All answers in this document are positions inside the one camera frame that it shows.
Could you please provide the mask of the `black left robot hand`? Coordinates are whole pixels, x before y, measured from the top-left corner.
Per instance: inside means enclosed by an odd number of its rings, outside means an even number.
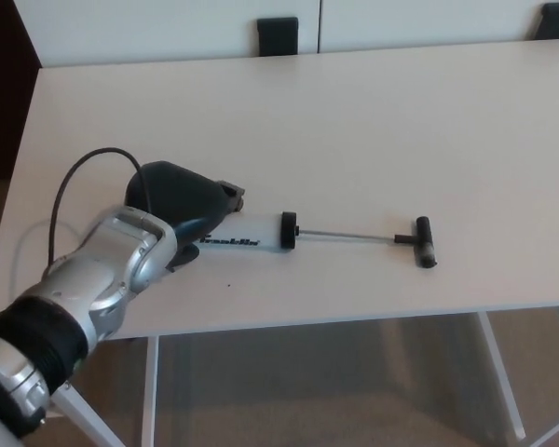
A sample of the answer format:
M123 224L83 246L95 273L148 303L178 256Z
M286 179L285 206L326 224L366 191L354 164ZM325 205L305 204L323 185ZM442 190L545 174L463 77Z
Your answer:
M124 204L147 211L174 231L178 249L168 264L173 272L199 255L197 243L231 213L241 211L245 190L214 181L167 161L142 166L130 179Z

